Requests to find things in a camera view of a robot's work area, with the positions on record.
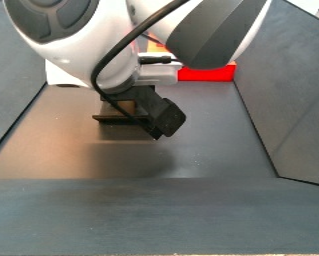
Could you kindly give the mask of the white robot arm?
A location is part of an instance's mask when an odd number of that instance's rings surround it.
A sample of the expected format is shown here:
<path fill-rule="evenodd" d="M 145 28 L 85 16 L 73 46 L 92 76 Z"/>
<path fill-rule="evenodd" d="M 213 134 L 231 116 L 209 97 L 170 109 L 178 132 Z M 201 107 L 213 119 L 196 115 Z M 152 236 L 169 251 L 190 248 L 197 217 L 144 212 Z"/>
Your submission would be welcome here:
<path fill-rule="evenodd" d="M 184 66 L 225 66 L 257 33 L 271 0 L 2 0 L 30 48 L 82 86 L 117 93 L 166 78 L 140 63 L 149 32 Z"/>

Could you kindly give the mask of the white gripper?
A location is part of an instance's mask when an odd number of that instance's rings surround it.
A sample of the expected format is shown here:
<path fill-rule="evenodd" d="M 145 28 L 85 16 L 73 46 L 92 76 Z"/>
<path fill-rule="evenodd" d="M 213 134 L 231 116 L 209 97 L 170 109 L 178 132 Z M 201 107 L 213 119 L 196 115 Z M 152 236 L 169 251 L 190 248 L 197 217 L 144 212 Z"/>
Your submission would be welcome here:
<path fill-rule="evenodd" d="M 138 77 L 136 86 L 168 86 L 177 83 L 177 71 L 182 64 L 169 52 L 144 52 L 137 54 Z"/>

